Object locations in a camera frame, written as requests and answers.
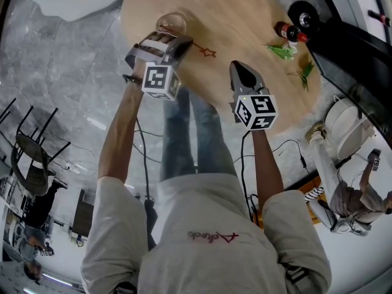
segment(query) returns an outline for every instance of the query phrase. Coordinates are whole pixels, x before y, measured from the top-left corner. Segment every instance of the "wooden table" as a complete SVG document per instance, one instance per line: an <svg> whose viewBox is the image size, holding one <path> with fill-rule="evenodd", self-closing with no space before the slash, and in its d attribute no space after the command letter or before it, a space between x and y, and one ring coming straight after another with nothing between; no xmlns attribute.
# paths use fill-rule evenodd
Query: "wooden table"
<svg viewBox="0 0 392 294"><path fill-rule="evenodd" d="M320 73L309 77L309 92L298 76L311 60L305 45L298 47L294 61L283 61L265 45L282 45L273 26L290 20L275 0L124 0L121 25L131 47L155 30L156 21L170 12L182 12L189 19L186 34L202 48L216 51L205 56L192 47L179 68L184 84L213 104L226 121L234 122L229 102L229 66L239 60L259 71L276 96L279 119L271 134L299 123L311 110L320 94Z"/></svg>

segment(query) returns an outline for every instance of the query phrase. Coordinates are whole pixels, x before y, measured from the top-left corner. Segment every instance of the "marble floor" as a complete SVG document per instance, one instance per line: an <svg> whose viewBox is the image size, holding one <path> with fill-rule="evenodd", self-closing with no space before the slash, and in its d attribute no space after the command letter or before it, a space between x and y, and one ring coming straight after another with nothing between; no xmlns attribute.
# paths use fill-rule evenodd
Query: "marble floor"
<svg viewBox="0 0 392 294"><path fill-rule="evenodd" d="M295 0L280 0L288 7ZM322 0L309 0L328 16ZM37 4L30 0L12 0L0 43L0 106L5 107L17 98L11 116L2 123L1 133L13 143L18 123L31 105L32 115L24 125L31 132L42 125L50 113L59 108L45 134L43 147L53 155L67 141L72 143L52 168L69 184L67 192L59 193L56 217L59 221L72 223L80 189L86 189L93 197L100 150L107 129L121 100L125 83L122 74L130 69L124 61L129 51L120 30L120 9L100 13L79 21L66 22L57 17L45 17ZM271 147L277 148L287 139L300 143L309 171L314 164L307 150L304 134L316 120L325 117L339 94L327 81L322 82L321 95L314 109L301 123L270 138ZM139 120L144 131L160 135L163 131L162 102L143 99ZM192 152L196 159L196 134L194 119L191 119ZM233 159L239 158L241 137L245 130L240 125L222 123L225 141ZM160 161L162 139L145 135L147 155ZM135 134L135 145L143 151L139 134ZM252 154L252 140L245 143L245 154ZM246 158L245 179L249 192L255 192L254 160ZM289 186L307 175L300 163L295 145L287 143L276 152L277 164L285 186ZM240 161L236 162L240 172ZM154 189L159 176L160 164L149 160L148 171ZM136 150L132 153L127 184L143 193L145 173L143 156Z"/></svg>

